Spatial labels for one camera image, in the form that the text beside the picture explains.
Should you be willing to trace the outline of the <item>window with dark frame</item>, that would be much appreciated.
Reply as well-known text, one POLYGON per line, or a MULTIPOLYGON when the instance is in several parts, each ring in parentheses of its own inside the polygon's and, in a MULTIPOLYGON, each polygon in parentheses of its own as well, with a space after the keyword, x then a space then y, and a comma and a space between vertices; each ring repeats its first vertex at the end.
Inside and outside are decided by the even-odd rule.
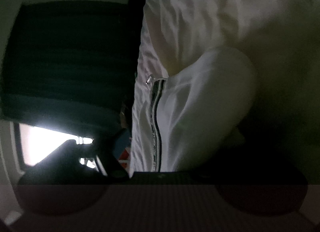
POLYGON ((92 138, 44 129, 26 124, 14 123, 14 138, 18 162, 22 170, 36 165, 67 140, 88 145, 92 138))

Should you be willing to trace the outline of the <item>dark green right curtain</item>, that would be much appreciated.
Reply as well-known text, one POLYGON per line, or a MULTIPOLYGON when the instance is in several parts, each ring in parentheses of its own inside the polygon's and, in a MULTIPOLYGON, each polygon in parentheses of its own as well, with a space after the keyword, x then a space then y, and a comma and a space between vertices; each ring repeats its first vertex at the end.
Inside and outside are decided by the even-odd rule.
POLYGON ((1 70, 6 120, 82 136, 120 128, 130 95, 133 39, 126 4, 23 4, 1 70))

